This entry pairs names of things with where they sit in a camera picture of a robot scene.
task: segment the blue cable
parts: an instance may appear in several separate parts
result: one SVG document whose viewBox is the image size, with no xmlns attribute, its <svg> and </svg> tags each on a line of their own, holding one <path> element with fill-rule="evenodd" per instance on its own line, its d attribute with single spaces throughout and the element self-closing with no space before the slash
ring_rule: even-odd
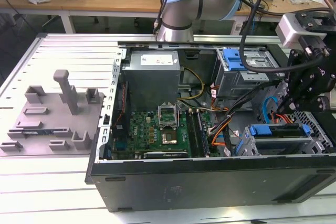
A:
<svg viewBox="0 0 336 224">
<path fill-rule="evenodd" d="M 263 107 L 263 115 L 264 115 L 266 123 L 269 123 L 269 119 L 268 119 L 267 112 L 266 112 L 266 106 L 267 106 L 267 102 L 271 99 L 273 99 L 275 103 L 278 105 L 278 98 L 276 97 L 271 96 L 265 99 L 264 103 L 262 104 L 262 107 Z"/>
</svg>

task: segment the floor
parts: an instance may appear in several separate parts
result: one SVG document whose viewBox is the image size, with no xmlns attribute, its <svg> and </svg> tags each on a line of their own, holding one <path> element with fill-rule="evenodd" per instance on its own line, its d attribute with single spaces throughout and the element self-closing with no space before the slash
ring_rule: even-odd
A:
<svg viewBox="0 0 336 224">
<path fill-rule="evenodd" d="M 48 20 L 45 15 L 24 15 L 26 20 L 38 31 L 42 32 L 42 25 Z M 94 23 L 93 17 L 73 17 L 73 23 L 77 33 L 106 33 L 102 17 L 98 17 L 99 23 Z M 111 34 L 151 34 L 154 19 L 140 18 L 139 26 L 135 27 L 134 18 L 109 18 Z M 199 22 L 193 24 L 194 34 L 199 34 Z M 203 34 L 229 35 L 232 21 L 207 21 Z M 253 35 L 276 35 L 275 26 L 271 23 L 257 23 Z M 47 27 L 48 33 L 64 33 L 61 20 L 57 20 Z M 36 34 L 19 16 L 16 26 L 4 26 L 0 29 L 0 86 L 18 63 L 22 55 L 30 46 Z"/>
</svg>

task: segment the metal slotted platform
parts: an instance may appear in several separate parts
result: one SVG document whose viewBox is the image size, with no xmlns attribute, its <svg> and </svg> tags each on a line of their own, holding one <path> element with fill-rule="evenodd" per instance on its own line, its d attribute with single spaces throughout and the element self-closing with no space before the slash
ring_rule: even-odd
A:
<svg viewBox="0 0 336 224">
<path fill-rule="evenodd" d="M 153 41 L 138 35 L 48 35 L 37 38 L 0 88 L 0 140 L 26 102 L 29 85 L 61 92 L 52 79 L 68 69 L 78 92 L 98 87 L 108 95 L 117 41 Z M 239 42 L 233 36 L 197 36 L 198 41 Z M 250 43 L 279 43 L 251 37 Z M 84 182 L 88 156 L 0 158 L 1 223 L 335 223 L 336 184 L 301 204 L 109 213 L 94 185 Z M 228 188 L 223 182 L 223 190 Z"/>
</svg>

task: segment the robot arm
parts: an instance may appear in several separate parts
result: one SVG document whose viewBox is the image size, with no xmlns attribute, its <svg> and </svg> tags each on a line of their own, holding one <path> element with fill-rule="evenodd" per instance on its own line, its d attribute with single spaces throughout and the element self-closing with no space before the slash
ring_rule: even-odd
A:
<svg viewBox="0 0 336 224">
<path fill-rule="evenodd" d="M 332 91 L 336 84 L 336 20 L 333 12 L 285 14 L 276 32 L 284 46 L 294 48 L 288 66 L 322 58 L 315 67 L 286 73 L 288 87 L 278 113 L 330 110 L 330 101 L 323 94 Z"/>
<path fill-rule="evenodd" d="M 167 0 L 158 41 L 193 41 L 194 20 L 223 20 L 238 10 L 239 0 Z"/>
</svg>

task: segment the desk leg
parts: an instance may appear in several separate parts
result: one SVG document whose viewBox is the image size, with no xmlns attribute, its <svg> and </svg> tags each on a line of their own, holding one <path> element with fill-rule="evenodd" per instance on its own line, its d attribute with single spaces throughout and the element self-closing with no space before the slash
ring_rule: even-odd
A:
<svg viewBox="0 0 336 224">
<path fill-rule="evenodd" d="M 63 22 L 63 26 L 64 26 L 64 30 L 67 34 L 75 34 L 75 28 L 74 25 L 72 23 L 71 17 L 67 14 L 61 14 L 61 19 Z"/>
<path fill-rule="evenodd" d="M 110 29 L 109 17 L 104 17 L 104 25 L 105 25 L 105 31 L 109 31 Z"/>
<path fill-rule="evenodd" d="M 13 17 L 13 14 L 9 13 L 9 14 L 0 14 L 0 15 L 4 18 L 4 20 L 6 20 L 6 22 L 8 22 L 9 25 L 11 25 L 11 26 L 16 25 L 16 21 Z"/>
<path fill-rule="evenodd" d="M 236 17 L 234 17 L 234 20 L 235 21 L 233 23 L 230 35 L 239 35 L 240 31 L 242 30 L 241 28 L 243 27 L 243 23 L 246 20 L 246 17 L 236 16 Z"/>
</svg>

